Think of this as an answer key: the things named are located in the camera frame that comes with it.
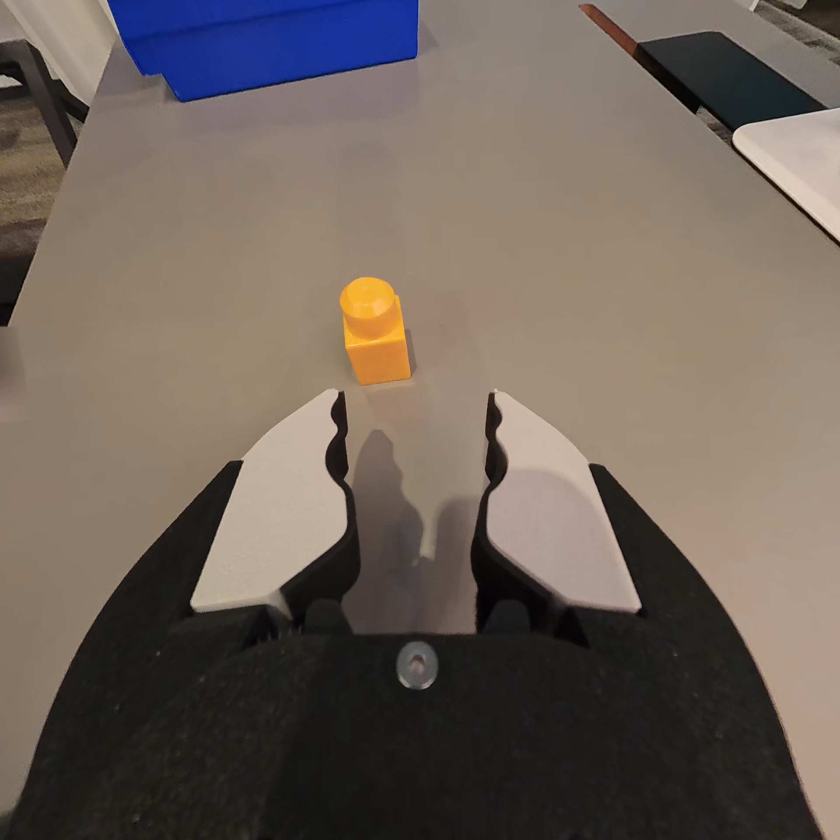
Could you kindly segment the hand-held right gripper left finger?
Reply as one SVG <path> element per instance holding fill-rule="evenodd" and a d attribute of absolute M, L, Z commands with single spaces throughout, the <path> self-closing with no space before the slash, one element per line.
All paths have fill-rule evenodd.
<path fill-rule="evenodd" d="M 341 604 L 361 572 L 345 394 L 317 395 L 265 432 L 239 462 L 190 606 L 194 613 L 265 607 L 302 621 Z"/>

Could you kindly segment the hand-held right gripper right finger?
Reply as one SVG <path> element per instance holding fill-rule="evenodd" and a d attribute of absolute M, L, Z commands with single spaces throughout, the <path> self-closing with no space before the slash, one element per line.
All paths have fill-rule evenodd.
<path fill-rule="evenodd" d="M 643 610 L 587 457 L 559 429 L 501 391 L 486 407 L 486 487 L 471 543 L 476 628 L 517 602 L 549 632 L 582 608 Z"/>

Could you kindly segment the yellow plastic block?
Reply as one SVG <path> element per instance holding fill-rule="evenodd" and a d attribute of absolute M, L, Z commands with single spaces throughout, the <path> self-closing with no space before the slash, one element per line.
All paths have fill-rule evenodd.
<path fill-rule="evenodd" d="M 408 380 L 411 363 L 402 306 L 392 286 L 375 277 L 341 292 L 344 346 L 360 385 Z"/>

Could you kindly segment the blue plastic bin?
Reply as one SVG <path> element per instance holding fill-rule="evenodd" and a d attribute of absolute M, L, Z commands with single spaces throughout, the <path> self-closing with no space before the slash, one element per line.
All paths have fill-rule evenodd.
<path fill-rule="evenodd" d="M 180 102 L 412 60 L 418 1 L 112 1 L 141 74 Z"/>

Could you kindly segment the instruction sheet on stand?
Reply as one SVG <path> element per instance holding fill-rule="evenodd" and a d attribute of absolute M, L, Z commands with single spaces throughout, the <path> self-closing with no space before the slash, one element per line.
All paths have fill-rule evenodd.
<path fill-rule="evenodd" d="M 839 240 L 839 109 L 737 128 L 737 152 L 815 224 Z"/>

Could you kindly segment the black flat pad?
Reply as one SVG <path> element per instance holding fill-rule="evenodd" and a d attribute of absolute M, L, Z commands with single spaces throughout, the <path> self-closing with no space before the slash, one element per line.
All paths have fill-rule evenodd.
<path fill-rule="evenodd" d="M 730 131 L 826 110 L 717 31 L 641 41 L 633 57 L 690 111 L 705 109 Z"/>

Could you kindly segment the black monitor stand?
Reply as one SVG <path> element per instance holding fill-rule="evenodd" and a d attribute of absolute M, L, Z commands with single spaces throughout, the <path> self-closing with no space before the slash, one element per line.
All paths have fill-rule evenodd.
<path fill-rule="evenodd" d="M 76 98 L 63 81 L 51 76 L 41 52 L 23 38 L 2 42 L 1 75 L 28 90 L 67 168 L 77 147 L 77 134 L 71 121 L 84 123 L 88 105 Z"/>

